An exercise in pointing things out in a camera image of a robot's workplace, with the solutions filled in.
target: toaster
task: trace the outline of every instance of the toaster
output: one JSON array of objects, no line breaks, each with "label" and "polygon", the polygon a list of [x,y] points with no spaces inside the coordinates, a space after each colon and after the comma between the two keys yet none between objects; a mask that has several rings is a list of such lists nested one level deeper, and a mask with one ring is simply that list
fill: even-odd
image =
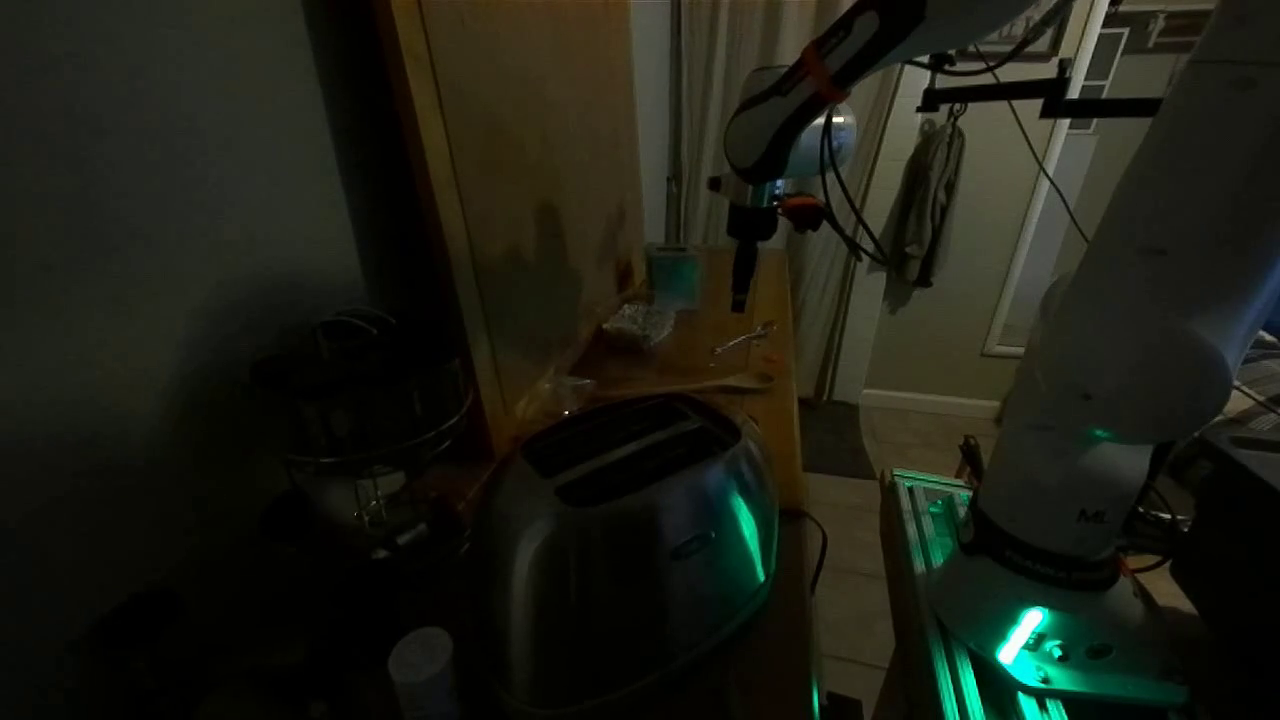
[{"label": "toaster", "polygon": [[688,394],[526,436],[485,486],[467,546],[489,694],[571,714],[712,651],[767,598],[777,514],[749,432]]}]

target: white cup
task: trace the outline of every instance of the white cup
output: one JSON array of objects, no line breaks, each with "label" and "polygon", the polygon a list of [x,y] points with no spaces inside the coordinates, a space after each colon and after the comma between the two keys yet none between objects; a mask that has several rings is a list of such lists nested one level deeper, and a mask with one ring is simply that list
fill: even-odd
[{"label": "white cup", "polygon": [[415,628],[399,637],[387,655],[399,720],[459,720],[451,689],[451,637],[444,628]]}]

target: floor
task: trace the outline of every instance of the floor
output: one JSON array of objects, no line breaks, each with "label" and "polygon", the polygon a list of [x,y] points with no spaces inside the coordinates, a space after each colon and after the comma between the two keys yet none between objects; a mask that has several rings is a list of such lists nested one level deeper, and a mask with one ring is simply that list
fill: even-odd
[{"label": "floor", "polygon": [[[864,408],[860,425],[878,474],[893,469],[953,474],[964,436],[977,436],[983,449],[997,440],[993,414]],[[833,536],[812,612],[823,683],[828,691],[864,701],[864,714],[874,714],[893,661],[893,615],[878,554],[878,479],[806,473],[804,503]]]}]

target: kitchen appliance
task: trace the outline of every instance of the kitchen appliance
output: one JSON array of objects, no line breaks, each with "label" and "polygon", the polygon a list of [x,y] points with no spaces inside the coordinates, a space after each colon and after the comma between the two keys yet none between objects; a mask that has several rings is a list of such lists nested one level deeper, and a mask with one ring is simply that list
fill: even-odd
[{"label": "kitchen appliance", "polygon": [[767,598],[777,514],[749,432],[688,394],[526,436],[470,526],[485,691],[584,710],[670,676]]}]

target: cabinet door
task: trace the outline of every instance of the cabinet door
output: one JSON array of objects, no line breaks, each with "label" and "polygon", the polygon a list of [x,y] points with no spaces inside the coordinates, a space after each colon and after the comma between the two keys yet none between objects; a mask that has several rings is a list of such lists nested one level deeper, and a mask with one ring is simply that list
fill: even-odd
[{"label": "cabinet door", "polygon": [[639,278],[618,0],[380,0],[494,449]]}]

